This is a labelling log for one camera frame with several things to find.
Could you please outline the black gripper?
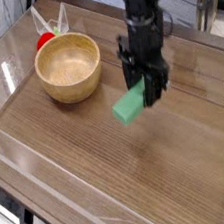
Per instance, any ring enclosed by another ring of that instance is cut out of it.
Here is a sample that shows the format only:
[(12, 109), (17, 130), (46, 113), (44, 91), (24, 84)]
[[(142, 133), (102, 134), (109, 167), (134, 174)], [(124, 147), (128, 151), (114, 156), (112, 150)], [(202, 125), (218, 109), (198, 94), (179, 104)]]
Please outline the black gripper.
[(128, 38), (118, 37), (118, 57), (122, 60), (124, 79), (128, 89), (133, 88), (140, 80), (144, 80), (144, 106), (151, 107), (161, 98), (169, 80), (169, 66), (164, 60), (161, 50), (143, 53), (147, 59), (139, 61), (129, 50)]

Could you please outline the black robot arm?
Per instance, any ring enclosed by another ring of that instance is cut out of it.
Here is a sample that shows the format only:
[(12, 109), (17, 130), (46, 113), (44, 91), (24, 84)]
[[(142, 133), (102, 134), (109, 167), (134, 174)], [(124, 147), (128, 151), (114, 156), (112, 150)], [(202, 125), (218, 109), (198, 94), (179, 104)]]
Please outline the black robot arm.
[(162, 49), (164, 11), (159, 0), (123, 0), (127, 36), (117, 38), (128, 89), (143, 81), (144, 107), (151, 107), (166, 90), (170, 68)]

